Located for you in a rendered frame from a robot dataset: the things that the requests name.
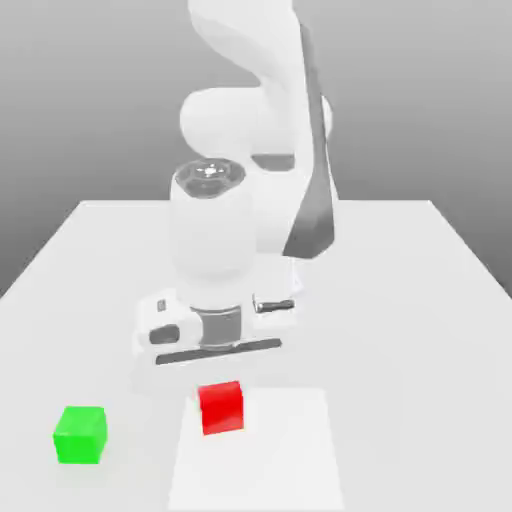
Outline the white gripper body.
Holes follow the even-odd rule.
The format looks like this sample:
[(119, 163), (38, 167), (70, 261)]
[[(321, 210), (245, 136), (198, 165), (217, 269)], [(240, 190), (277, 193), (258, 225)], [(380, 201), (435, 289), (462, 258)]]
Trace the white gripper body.
[(134, 394), (186, 394), (216, 383), (238, 381), (244, 387), (278, 387), (292, 379), (297, 341), (287, 338), (277, 347), (230, 351), (185, 362), (156, 363), (156, 356), (131, 340), (130, 391)]

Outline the small red cube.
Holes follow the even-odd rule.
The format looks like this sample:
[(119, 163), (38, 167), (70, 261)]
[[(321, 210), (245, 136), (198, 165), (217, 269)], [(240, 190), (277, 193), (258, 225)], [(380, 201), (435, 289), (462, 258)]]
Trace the small red cube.
[(201, 386), (198, 397), (204, 435), (244, 428), (244, 400), (238, 381)]

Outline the small green cube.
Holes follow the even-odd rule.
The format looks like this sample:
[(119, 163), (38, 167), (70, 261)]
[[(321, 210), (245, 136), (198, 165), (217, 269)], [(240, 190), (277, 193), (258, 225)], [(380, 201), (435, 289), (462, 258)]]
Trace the small green cube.
[(105, 410), (99, 406), (66, 406), (52, 438), (60, 464), (99, 464), (108, 440)]

